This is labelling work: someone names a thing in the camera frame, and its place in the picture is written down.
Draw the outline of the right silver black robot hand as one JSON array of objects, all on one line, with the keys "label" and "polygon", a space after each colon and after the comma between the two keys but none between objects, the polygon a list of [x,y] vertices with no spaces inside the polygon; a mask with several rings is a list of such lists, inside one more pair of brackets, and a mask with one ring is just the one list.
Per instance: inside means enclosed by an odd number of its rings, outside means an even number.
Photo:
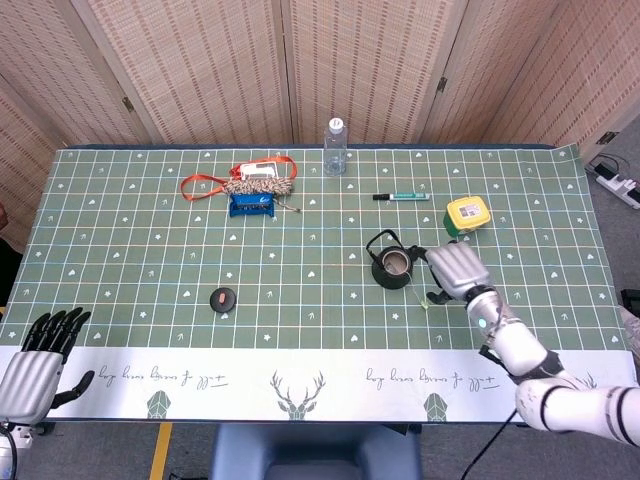
[{"label": "right silver black robot hand", "polygon": [[436,305],[451,300],[470,302],[477,295],[494,288],[490,273],[477,253],[465,242],[454,242],[425,254],[426,262],[439,293],[428,292],[427,299]]}]

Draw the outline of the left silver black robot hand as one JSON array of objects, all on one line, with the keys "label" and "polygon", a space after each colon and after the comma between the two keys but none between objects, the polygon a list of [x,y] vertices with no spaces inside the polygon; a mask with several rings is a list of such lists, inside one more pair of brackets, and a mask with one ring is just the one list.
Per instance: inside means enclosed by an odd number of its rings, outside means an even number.
[{"label": "left silver black robot hand", "polygon": [[51,410],[82,396],[95,372],[86,371],[73,388],[58,386],[80,330],[91,312],[77,307],[45,313],[31,325],[19,352],[13,355],[1,380],[1,421],[32,426]]}]

